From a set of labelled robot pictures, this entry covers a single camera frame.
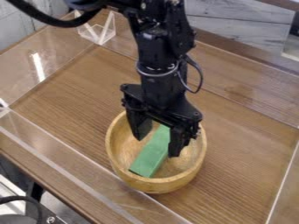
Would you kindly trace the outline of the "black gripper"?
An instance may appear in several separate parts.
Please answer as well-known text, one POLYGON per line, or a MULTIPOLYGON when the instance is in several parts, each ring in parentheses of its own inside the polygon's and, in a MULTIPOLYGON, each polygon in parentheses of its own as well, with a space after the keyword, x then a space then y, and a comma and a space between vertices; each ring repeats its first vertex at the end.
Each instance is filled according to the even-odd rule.
POLYGON ((202 112, 193 106, 186 92, 197 94, 188 87, 189 66, 177 62, 168 70, 154 69, 137 63, 139 84, 123 84, 123 106, 134 137, 142 141, 153 130, 153 121, 172 128, 169 157, 181 156, 182 150, 198 138, 202 112))

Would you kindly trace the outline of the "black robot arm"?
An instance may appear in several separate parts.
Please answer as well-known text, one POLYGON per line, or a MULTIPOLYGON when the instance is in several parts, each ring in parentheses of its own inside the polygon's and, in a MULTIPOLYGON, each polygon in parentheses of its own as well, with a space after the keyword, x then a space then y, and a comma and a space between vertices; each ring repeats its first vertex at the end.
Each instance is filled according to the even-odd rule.
POLYGON ((170 128, 169 156, 178 157, 198 136, 202 112, 186 93, 189 67, 198 63, 189 51, 197 32, 189 23, 184 0, 65 0, 75 10, 93 12, 117 8, 129 21, 138 47, 135 69, 141 82, 125 84, 123 106, 137 139, 153 129, 153 122, 170 128))

